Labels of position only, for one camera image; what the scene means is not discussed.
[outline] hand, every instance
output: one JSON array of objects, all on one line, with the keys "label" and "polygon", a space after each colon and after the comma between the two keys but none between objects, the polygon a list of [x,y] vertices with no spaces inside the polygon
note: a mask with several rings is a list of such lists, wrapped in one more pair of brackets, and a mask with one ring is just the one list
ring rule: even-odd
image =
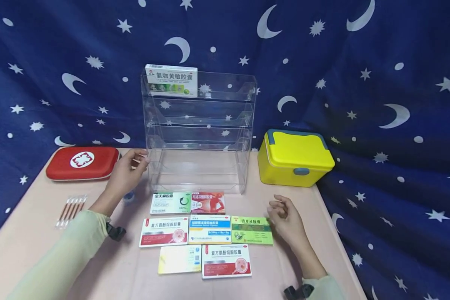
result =
[{"label": "hand", "polygon": [[114,199],[122,199],[125,194],[133,190],[138,185],[150,162],[150,158],[145,157],[147,154],[146,150],[130,149],[115,164],[104,193]]},{"label": "hand", "polygon": [[281,195],[274,195],[274,197],[276,200],[269,202],[270,206],[267,211],[276,232],[294,251],[310,245],[303,227],[302,217],[292,200]]}]

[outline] teal handle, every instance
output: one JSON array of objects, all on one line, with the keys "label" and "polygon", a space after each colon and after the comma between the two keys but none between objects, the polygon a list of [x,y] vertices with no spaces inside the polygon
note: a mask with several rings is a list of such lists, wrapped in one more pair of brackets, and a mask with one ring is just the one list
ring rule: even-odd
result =
[{"label": "teal handle", "polygon": [[293,173],[295,174],[295,175],[301,175],[301,176],[303,176],[303,175],[308,175],[309,173],[310,173],[310,169],[309,168],[307,168],[307,167],[296,167],[296,168],[294,168],[294,170],[293,170]]}]

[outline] white crescent moon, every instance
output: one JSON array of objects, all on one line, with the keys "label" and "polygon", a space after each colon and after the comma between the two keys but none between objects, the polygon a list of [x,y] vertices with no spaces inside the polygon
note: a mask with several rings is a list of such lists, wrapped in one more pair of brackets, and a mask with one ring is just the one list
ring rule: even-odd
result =
[{"label": "white crescent moon", "polygon": [[282,112],[282,106],[289,101],[297,103],[297,99],[295,99],[295,97],[292,96],[285,96],[278,101],[277,108],[278,111],[280,111],[280,113]]},{"label": "white crescent moon", "polygon": [[169,38],[165,43],[165,45],[169,44],[177,45],[180,48],[180,50],[182,51],[182,60],[180,61],[180,63],[184,63],[190,55],[190,45],[188,44],[187,40],[182,37],[173,37]]},{"label": "white crescent moon", "polygon": [[378,300],[377,295],[375,294],[375,289],[373,288],[373,285],[372,285],[372,297],[373,297],[373,300]]},{"label": "white crescent moon", "polygon": [[405,106],[401,106],[398,104],[384,104],[384,105],[395,110],[395,112],[397,113],[397,117],[395,118],[395,120],[392,121],[392,123],[379,126],[380,128],[390,129],[393,127],[397,127],[408,121],[408,119],[410,119],[410,111]]},{"label": "white crescent moon", "polygon": [[85,83],[85,82],[83,82],[82,79],[78,78],[78,77],[75,76],[75,75],[69,74],[69,73],[63,73],[63,74],[62,74],[62,81],[63,81],[63,84],[64,84],[70,91],[72,91],[72,92],[74,92],[74,93],[76,93],[76,94],[78,94],[78,95],[82,95],[82,94],[80,94],[79,92],[77,92],[77,90],[76,90],[75,87],[73,86],[73,83],[74,83],[75,81],[80,81],[81,83]]},{"label": "white crescent moon", "polygon": [[127,142],[130,142],[130,136],[127,135],[127,133],[124,133],[124,132],[120,132],[120,133],[123,135],[123,137],[122,137],[121,139],[115,139],[115,138],[113,138],[113,139],[116,140],[116,141],[119,142],[119,143],[127,143]]},{"label": "white crescent moon", "polygon": [[272,10],[277,6],[276,4],[272,7],[270,7],[260,18],[257,24],[257,34],[260,38],[272,38],[276,35],[278,35],[280,31],[270,31],[267,26],[268,16],[272,12]]},{"label": "white crescent moon", "polygon": [[72,145],[72,144],[69,144],[66,142],[62,142],[60,140],[60,136],[55,137],[55,145],[60,146],[60,147],[73,147],[74,146],[74,144]]},{"label": "white crescent moon", "polygon": [[364,28],[365,25],[370,21],[372,18],[373,12],[375,11],[375,0],[370,0],[370,5],[368,6],[368,9],[365,10],[365,13],[358,19],[356,19],[354,22],[346,20],[346,29],[348,31],[358,31],[362,28]]},{"label": "white crescent moon", "polygon": [[338,227],[337,227],[337,220],[338,219],[343,219],[344,217],[342,217],[341,215],[339,215],[339,214],[333,214],[332,215],[332,222],[333,222],[333,224],[335,225],[335,229],[337,230],[337,232],[338,233],[340,233],[340,231],[338,230]]}]

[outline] transparent shelf tier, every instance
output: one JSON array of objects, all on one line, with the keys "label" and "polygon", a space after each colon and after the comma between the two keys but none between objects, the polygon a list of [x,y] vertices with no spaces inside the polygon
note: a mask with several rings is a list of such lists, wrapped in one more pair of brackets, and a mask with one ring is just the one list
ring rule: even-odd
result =
[{"label": "transparent shelf tier", "polygon": [[198,72],[198,97],[151,95],[142,73],[148,172],[156,192],[243,193],[251,151],[254,76]]}]

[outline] blue and white medicine box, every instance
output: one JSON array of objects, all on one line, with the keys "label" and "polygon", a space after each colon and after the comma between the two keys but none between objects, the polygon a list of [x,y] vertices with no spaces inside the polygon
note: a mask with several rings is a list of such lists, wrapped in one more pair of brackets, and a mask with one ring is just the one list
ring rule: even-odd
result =
[{"label": "blue and white medicine box", "polygon": [[191,215],[189,244],[231,244],[229,215]]}]

